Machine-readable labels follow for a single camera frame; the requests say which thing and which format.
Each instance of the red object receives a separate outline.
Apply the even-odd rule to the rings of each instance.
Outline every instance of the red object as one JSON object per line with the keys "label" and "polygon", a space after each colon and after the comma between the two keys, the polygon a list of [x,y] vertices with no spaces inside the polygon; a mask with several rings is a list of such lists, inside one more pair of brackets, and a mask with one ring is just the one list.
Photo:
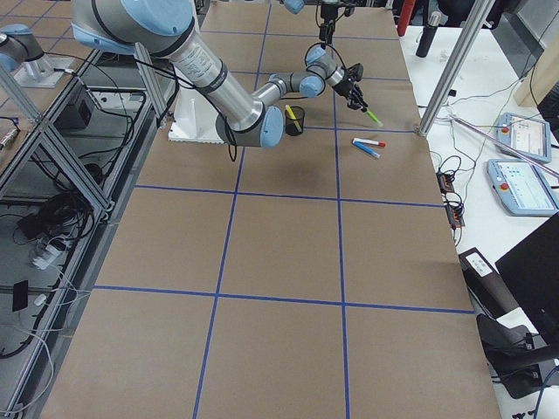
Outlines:
{"label": "red object", "polygon": [[405,30],[408,29],[408,24],[410,24],[411,14],[413,13],[413,7],[416,5],[416,0],[405,0],[402,6],[402,11],[400,12],[400,19],[398,20],[397,32],[398,36],[402,37],[405,35]]}

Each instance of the pen holder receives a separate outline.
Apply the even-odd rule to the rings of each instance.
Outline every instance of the pen holder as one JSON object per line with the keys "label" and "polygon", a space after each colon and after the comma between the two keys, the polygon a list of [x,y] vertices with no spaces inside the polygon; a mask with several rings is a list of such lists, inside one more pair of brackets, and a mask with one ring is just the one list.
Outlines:
{"label": "pen holder", "polygon": [[295,137],[303,134],[305,129],[305,109],[300,106],[291,106],[291,113],[286,109],[286,134]]}

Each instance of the green marker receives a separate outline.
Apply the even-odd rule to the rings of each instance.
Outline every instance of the green marker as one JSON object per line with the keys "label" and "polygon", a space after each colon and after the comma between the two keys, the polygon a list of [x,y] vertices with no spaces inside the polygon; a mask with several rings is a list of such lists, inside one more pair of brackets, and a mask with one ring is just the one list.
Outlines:
{"label": "green marker", "polygon": [[367,109],[367,115],[378,124],[379,127],[384,127],[384,124],[376,117],[374,113],[372,113],[369,109]]}

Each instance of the black monitor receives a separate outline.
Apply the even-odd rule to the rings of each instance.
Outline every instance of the black monitor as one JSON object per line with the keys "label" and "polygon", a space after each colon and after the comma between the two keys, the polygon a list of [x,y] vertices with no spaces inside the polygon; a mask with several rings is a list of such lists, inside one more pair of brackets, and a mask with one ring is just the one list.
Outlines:
{"label": "black monitor", "polygon": [[[499,259],[497,269],[524,313],[538,330],[508,329],[480,315],[486,356],[513,398],[538,391],[559,358],[559,214]],[[549,385],[559,384],[557,376]]]}

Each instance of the yellow marker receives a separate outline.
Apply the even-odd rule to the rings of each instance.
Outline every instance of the yellow marker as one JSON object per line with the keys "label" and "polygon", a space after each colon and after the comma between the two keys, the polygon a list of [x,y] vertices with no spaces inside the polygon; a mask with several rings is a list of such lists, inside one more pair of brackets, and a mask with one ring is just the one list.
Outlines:
{"label": "yellow marker", "polygon": [[295,113],[293,113],[293,109],[289,105],[286,105],[286,111],[289,114],[289,118],[293,120],[293,124],[297,128],[297,131],[302,133],[303,129],[300,127],[299,122],[297,121],[297,117],[295,116]]}
{"label": "yellow marker", "polygon": [[374,113],[372,113],[369,109],[367,109],[367,115],[378,124],[379,127],[384,127],[384,124],[376,117]]}

